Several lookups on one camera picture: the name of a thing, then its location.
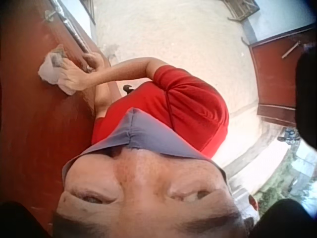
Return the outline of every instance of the door handle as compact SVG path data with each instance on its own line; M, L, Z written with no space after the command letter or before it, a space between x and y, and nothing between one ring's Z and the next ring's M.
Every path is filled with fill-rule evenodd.
M285 59L290 53L292 53L293 50L295 50L299 45L301 44L301 41L298 41L295 45L293 45L292 48L290 48L285 54L283 54L282 59Z

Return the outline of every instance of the concrete floor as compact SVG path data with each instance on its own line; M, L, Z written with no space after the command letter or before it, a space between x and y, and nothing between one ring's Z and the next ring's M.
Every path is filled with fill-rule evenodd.
M157 57L214 86L230 112L228 136L214 156L226 166L262 133L254 66L240 23L220 0L94 0L98 45L112 64ZM129 84L138 86L146 79Z

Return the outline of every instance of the nose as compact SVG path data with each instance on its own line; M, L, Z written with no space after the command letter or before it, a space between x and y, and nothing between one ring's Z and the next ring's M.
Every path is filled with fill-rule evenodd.
M170 184L168 161L151 151L123 149L116 163L116 176L125 200L165 197Z
M160 155L146 150L121 152L116 175L123 190L123 201L114 237L145 238L158 236L163 229L168 206L170 178L168 164Z

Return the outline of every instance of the white wall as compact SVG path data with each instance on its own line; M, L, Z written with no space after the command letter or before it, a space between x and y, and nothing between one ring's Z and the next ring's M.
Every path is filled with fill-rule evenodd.
M248 20L258 41L316 21L304 0L256 0L256 3L260 10Z
M67 10L73 15L73 17L84 29L87 35L93 39L92 27L94 27L94 25L91 24L89 14L86 12L80 0L61 0L61 2L65 5Z

